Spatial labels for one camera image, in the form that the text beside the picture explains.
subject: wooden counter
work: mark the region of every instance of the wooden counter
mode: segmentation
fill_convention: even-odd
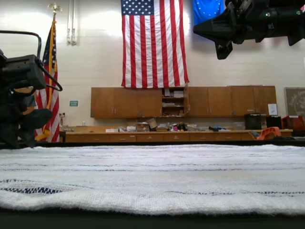
[[[292,135],[292,130],[281,130],[282,136]],[[66,142],[201,142],[254,140],[248,130],[185,131],[185,132],[67,132]]]

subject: hanging american flag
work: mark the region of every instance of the hanging american flag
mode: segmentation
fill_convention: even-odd
[[[121,0],[123,87],[163,88],[189,82],[183,0]]]
[[[55,23],[55,21],[52,23],[42,61],[44,68],[57,80]],[[55,83],[49,77],[45,75],[44,78],[47,84],[55,86]],[[37,141],[58,142],[60,122],[59,92],[49,87],[37,91],[36,105],[36,109],[50,109],[53,117],[42,129],[35,131],[35,139]]]

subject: black box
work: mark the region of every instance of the black box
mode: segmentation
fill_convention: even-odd
[[[246,130],[261,130],[262,129],[261,114],[245,114],[244,123]]]

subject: blue flag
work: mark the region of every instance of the blue flag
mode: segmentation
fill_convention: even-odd
[[[224,11],[224,0],[193,0],[195,25],[210,20]]]

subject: green sign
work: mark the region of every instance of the green sign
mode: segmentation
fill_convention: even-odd
[[[78,106],[78,101],[70,101],[70,106]]]

